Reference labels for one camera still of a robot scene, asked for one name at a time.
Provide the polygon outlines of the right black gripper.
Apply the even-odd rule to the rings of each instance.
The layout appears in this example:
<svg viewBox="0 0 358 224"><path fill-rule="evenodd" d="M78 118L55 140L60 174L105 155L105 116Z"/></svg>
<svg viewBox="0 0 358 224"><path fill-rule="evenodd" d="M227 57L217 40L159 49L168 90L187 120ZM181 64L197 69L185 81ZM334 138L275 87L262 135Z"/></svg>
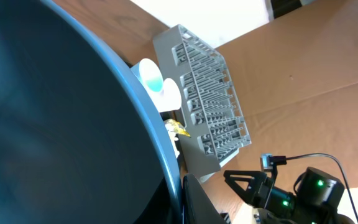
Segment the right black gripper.
<svg viewBox="0 0 358 224"><path fill-rule="evenodd" d="M264 172L226 170L224 179L248 205L264 208L275 215L291 215L294 211L294 195L274 186Z"/></svg>

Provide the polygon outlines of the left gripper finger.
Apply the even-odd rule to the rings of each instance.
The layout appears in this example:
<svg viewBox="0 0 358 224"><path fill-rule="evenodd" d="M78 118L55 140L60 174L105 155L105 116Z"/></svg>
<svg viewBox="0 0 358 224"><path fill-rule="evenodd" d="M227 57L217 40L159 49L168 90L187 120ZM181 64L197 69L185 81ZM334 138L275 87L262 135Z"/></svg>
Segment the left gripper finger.
<svg viewBox="0 0 358 224"><path fill-rule="evenodd" d="M185 224L225 224L198 179L193 174L183 177L183 218Z"/></svg>

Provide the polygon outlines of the dark blue plate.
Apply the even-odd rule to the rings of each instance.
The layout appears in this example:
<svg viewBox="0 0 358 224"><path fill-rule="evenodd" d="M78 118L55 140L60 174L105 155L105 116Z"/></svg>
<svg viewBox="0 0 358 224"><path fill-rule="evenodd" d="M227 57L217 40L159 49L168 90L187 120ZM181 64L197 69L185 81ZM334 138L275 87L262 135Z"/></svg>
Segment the dark blue plate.
<svg viewBox="0 0 358 224"><path fill-rule="evenodd" d="M52 1L0 1L0 223L181 223L164 123L126 63Z"/></svg>

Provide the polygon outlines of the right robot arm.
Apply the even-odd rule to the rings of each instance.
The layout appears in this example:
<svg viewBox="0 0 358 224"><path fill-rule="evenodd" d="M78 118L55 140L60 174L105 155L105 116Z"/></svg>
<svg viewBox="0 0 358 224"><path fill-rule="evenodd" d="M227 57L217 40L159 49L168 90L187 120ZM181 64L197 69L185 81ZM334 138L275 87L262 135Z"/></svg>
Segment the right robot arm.
<svg viewBox="0 0 358 224"><path fill-rule="evenodd" d="M257 224L340 224L354 221L338 213L344 193L343 183L313 167L308 167L295 182L293 194L275 186L277 171L268 176L262 171L227 170L225 182L254 208L252 222Z"/></svg>

